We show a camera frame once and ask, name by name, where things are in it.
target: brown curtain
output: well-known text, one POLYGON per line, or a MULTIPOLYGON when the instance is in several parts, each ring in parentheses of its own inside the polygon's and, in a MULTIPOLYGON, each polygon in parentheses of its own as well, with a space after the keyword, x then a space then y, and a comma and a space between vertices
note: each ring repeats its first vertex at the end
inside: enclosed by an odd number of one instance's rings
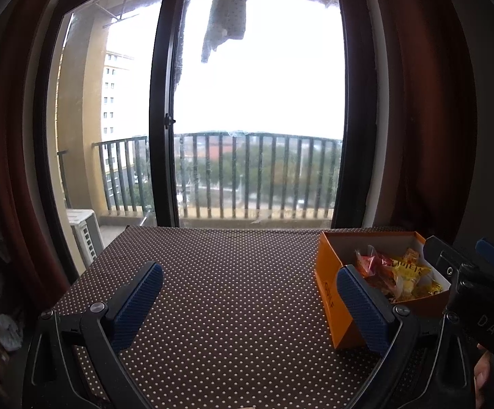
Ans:
POLYGON ((22 139, 27 65, 48 2, 17 0, 0 44, 0 225, 12 265, 38 311, 53 306, 69 288, 35 215, 22 139))
POLYGON ((393 224, 453 241, 474 168, 476 96, 451 0, 387 0, 403 68, 404 148, 393 224))

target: orange box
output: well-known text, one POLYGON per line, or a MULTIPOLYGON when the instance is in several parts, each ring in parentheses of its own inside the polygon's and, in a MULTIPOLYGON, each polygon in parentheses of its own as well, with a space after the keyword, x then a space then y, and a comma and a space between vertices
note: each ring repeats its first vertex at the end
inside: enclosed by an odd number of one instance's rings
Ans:
POLYGON ((419 253, 419 263, 429 266, 443 292, 405 303, 416 315, 440 317, 449 296, 449 281, 423 257, 425 239, 417 232, 323 232, 315 262, 315 280, 327 314, 334 348, 357 347, 365 344, 346 305, 338 295, 336 276, 346 264, 355 264, 355 249, 366 251, 368 244, 390 256, 402 255, 411 247, 419 253))

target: hanging cloth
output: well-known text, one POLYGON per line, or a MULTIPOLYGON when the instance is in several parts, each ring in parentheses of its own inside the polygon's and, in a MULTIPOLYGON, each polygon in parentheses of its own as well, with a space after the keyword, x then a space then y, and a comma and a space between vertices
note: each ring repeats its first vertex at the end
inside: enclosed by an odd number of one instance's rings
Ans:
POLYGON ((247 18, 247 0, 213 0, 205 32, 202 63, 207 63, 211 51, 226 40, 242 40, 247 18))

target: brown table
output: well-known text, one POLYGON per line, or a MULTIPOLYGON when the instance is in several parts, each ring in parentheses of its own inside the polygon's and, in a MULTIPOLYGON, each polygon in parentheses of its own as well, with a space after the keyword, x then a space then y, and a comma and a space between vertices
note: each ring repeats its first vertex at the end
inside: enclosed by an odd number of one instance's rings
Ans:
MULTIPOLYGON (((154 407, 340 408, 377 356, 332 348, 313 277, 320 232, 129 227, 56 310, 108 300, 158 262, 164 288, 120 354, 154 407)), ((105 397, 85 353, 81 362, 105 397)))

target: blue gripper pad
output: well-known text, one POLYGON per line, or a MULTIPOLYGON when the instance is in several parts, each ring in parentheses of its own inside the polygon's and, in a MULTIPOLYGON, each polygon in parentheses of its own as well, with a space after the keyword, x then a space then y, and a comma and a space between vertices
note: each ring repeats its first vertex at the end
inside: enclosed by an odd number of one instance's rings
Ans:
POLYGON ((156 301, 164 271, 156 263, 145 264, 131 283, 123 286, 109 301, 106 333, 115 353, 127 349, 156 301))
POLYGON ((387 298, 369 286, 351 264, 338 271, 336 288, 368 348, 383 357, 395 328, 395 317, 387 298))

